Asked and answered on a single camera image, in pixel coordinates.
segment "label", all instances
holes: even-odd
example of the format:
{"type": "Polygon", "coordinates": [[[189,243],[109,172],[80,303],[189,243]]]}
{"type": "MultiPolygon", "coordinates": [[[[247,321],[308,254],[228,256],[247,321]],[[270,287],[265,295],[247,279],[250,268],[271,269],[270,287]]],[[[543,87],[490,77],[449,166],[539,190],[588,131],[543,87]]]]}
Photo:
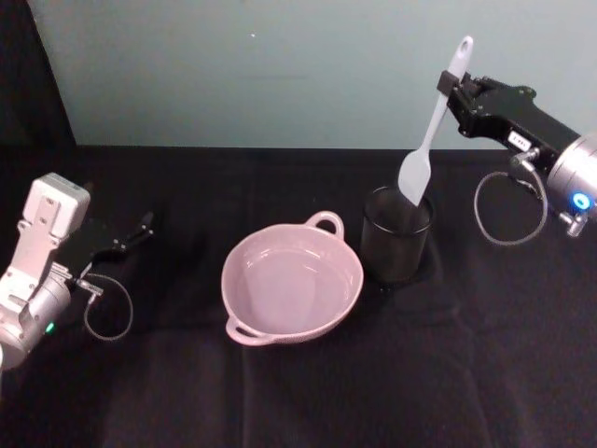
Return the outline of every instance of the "label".
{"type": "Polygon", "coordinates": [[[507,138],[507,141],[510,142],[512,145],[520,149],[521,151],[528,151],[531,149],[531,142],[529,142],[526,138],[522,135],[517,133],[516,131],[512,131],[507,138]]]}

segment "light blue wall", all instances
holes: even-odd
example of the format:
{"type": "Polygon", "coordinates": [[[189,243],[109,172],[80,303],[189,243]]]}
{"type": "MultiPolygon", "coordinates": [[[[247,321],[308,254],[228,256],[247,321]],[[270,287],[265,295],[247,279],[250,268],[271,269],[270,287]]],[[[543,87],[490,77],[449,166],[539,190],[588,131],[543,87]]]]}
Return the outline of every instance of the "light blue wall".
{"type": "MultiPolygon", "coordinates": [[[[417,147],[460,39],[597,129],[595,0],[30,0],[79,144],[417,147]]],[[[452,117],[435,147],[465,140],[452,117]]]]}

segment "black tablecloth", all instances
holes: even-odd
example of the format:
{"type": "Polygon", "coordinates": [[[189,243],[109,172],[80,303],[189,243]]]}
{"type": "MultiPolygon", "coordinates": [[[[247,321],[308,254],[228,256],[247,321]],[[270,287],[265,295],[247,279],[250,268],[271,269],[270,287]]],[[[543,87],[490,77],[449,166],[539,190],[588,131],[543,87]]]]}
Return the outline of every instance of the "black tablecloth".
{"type": "MultiPolygon", "coordinates": [[[[126,232],[147,210],[156,238],[110,267],[130,290],[132,333],[94,341],[62,323],[16,371],[0,407],[10,446],[564,447],[597,444],[596,232],[551,219],[499,248],[472,214],[475,186],[505,152],[436,151],[437,219],[409,285],[367,280],[321,339],[244,348],[225,330],[224,259],[247,234],[320,210],[358,248],[363,201],[404,151],[87,147],[69,158],[3,149],[0,261],[16,243],[31,181],[93,182],[89,216],[126,232]]],[[[492,231],[521,235],[537,204],[488,187],[492,231]]]]}

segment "white spatula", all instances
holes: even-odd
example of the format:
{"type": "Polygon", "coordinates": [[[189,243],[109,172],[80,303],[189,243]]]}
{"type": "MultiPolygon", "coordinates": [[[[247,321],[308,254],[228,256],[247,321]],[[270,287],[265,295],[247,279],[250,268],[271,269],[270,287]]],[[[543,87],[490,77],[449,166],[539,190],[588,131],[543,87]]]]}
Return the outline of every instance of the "white spatula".
{"type": "MultiPolygon", "coordinates": [[[[462,80],[465,75],[472,52],[473,38],[467,36],[458,46],[448,68],[448,71],[458,77],[459,80],[462,80]]],[[[431,117],[421,146],[416,151],[412,151],[402,161],[402,165],[400,166],[398,188],[415,205],[419,205],[429,183],[429,178],[431,177],[429,149],[447,109],[448,97],[440,93],[439,98],[437,98],[436,110],[431,117]]]]}

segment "dark glass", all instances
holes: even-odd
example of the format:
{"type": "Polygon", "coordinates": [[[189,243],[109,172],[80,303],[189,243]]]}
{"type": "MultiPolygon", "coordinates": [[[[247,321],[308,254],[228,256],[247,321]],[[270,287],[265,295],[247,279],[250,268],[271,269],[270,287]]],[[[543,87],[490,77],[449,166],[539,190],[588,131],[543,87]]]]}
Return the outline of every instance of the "dark glass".
{"type": "Polygon", "coordinates": [[[368,275],[384,284],[408,282],[416,274],[434,209],[423,197],[418,206],[398,187],[371,192],[364,208],[360,258],[368,275]]]}

